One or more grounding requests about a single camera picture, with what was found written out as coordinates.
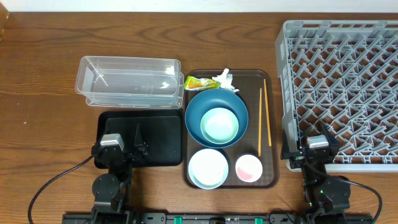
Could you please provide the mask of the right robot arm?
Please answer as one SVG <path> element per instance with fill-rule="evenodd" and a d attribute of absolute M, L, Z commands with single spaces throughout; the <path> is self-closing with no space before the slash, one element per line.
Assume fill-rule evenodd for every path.
<path fill-rule="evenodd" d="M 345 210 L 350 208 L 350 185 L 347 178 L 328 175 L 326 164 L 333 162 L 339 150 L 339 142 L 321 125 L 322 134 L 307 138 L 298 145 L 299 150 L 289 149 L 288 137 L 283 133 L 281 159 L 288 160 L 291 168 L 301 169 L 303 194 L 310 208 L 295 218 L 295 223 L 346 223 Z"/>

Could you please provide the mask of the dark blue large bowl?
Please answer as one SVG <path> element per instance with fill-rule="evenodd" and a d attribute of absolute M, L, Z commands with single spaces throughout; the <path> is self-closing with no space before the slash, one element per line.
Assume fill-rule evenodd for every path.
<path fill-rule="evenodd" d="M 211 142 L 205 137 L 200 127 L 205 113 L 217 108 L 232 112 L 238 121 L 237 134 L 226 143 Z M 185 123 L 188 133 L 196 142 L 218 149 L 229 147 L 243 137 L 248 128 L 249 115 L 246 105 L 238 95 L 228 90 L 212 89 L 202 91 L 192 98 L 185 112 Z"/>

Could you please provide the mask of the pink small cup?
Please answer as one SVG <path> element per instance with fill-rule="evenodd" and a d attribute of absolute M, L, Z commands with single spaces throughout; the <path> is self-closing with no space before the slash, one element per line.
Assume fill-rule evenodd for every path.
<path fill-rule="evenodd" d="M 243 155 L 235 163 L 235 171 L 239 180 L 243 182 L 255 182 L 262 175 L 261 161 L 253 155 Z"/>

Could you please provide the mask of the wooden chopstick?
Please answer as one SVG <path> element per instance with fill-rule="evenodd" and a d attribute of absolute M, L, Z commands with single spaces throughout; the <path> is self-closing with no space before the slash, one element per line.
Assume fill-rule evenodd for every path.
<path fill-rule="evenodd" d="M 259 89 L 258 144 L 257 144 L 258 157 L 261 157 L 261 147 L 262 147 L 262 88 Z"/>
<path fill-rule="evenodd" d="M 269 147 L 272 147 L 271 121 L 270 121 L 270 114 L 269 114 L 269 100 L 268 100 L 266 79 L 264 79 L 264 97 L 265 97 L 265 106 L 266 106 L 266 111 L 267 111 L 266 119 L 267 119 L 268 143 L 269 143 Z"/>

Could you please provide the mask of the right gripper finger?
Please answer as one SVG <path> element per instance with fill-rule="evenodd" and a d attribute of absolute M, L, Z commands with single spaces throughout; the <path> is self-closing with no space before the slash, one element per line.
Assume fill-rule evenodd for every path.
<path fill-rule="evenodd" d="M 338 140 L 331 134 L 331 132 L 329 132 L 325 123 L 321 124 L 321 128 L 322 128 L 323 134 L 326 136 L 329 146 L 331 148 L 339 148 Z"/>
<path fill-rule="evenodd" d="M 290 153 L 289 138 L 287 137 L 285 130 L 283 130 L 283 141 L 282 141 L 281 153 Z"/>

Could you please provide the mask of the white tissue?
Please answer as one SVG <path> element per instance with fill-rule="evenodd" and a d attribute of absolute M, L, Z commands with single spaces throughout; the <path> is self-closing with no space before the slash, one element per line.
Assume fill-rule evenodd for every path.
<path fill-rule="evenodd" d="M 212 77 L 212 80 L 219 84 L 218 88 L 220 89 L 232 91 L 233 93 L 237 93 L 239 91 L 239 89 L 232 85 L 233 75 L 229 72 L 228 68 L 225 68 L 221 75 Z"/>

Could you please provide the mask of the light blue rice bowl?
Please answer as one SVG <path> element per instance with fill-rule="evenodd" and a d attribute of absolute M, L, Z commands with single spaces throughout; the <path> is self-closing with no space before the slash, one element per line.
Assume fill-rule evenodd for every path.
<path fill-rule="evenodd" d="M 228 161 L 215 149 L 202 149 L 194 153 L 188 163 L 188 175 L 192 182 L 205 190 L 216 189 L 226 180 Z"/>

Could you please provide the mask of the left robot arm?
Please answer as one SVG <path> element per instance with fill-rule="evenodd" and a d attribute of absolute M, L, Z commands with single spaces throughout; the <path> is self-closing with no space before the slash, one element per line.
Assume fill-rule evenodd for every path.
<path fill-rule="evenodd" d="M 133 148 L 128 149 L 122 136 L 103 134 L 91 149 L 95 162 L 108 169 L 95 179 L 92 186 L 95 196 L 91 215 L 92 223 L 141 223 L 142 215 L 129 204 L 132 185 L 132 168 L 141 165 L 149 153 L 142 137 L 141 127 L 136 126 Z"/>

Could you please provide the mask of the yellow green snack wrapper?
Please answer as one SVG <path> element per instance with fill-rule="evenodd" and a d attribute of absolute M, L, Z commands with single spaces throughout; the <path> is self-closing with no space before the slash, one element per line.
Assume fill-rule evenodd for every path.
<path fill-rule="evenodd" d="M 202 91 L 219 88 L 220 85 L 220 82 L 210 78 L 195 78 L 188 76 L 184 83 L 184 89 L 189 91 Z"/>

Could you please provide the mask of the mint green small bowl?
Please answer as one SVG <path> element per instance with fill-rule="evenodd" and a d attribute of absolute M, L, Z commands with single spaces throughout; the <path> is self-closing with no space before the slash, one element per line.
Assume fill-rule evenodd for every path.
<path fill-rule="evenodd" d="M 213 108 L 203 115 L 200 130 L 207 141 L 213 144 L 226 144 L 236 137 L 239 121 L 232 111 L 226 108 Z"/>

